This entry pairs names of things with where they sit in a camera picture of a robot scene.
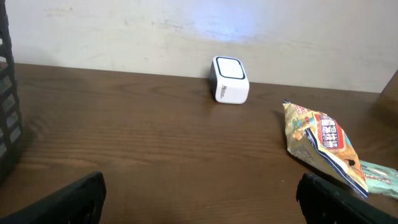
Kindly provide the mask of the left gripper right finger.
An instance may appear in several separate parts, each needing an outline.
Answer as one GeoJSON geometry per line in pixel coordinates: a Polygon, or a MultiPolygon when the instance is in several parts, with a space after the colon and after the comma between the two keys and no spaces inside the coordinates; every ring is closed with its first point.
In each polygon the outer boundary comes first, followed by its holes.
{"type": "Polygon", "coordinates": [[[307,223],[397,224],[396,217],[311,173],[299,181],[296,201],[307,223]]]}

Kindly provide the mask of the yellow snack bag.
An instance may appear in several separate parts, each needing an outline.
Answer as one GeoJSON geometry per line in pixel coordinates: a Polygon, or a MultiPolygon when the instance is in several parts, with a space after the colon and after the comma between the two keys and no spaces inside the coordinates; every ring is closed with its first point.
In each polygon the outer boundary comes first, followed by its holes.
{"type": "Polygon", "coordinates": [[[320,111],[283,101],[290,155],[350,186],[362,198],[369,191],[359,157],[336,120],[320,111]]]}

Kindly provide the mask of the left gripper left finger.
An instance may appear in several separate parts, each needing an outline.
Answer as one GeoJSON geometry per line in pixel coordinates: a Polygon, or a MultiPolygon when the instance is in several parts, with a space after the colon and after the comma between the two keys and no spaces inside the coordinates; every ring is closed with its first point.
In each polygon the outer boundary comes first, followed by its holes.
{"type": "Polygon", "coordinates": [[[101,172],[96,171],[2,218],[1,223],[98,224],[105,198],[104,177],[101,172]]]}

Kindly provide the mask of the light green wet wipes pack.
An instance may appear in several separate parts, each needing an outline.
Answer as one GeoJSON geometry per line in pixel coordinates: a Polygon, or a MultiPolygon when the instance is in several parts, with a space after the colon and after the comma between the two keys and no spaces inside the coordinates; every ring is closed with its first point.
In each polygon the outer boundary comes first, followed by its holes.
{"type": "Polygon", "coordinates": [[[397,199],[397,170],[370,162],[360,161],[368,191],[397,199]]]}

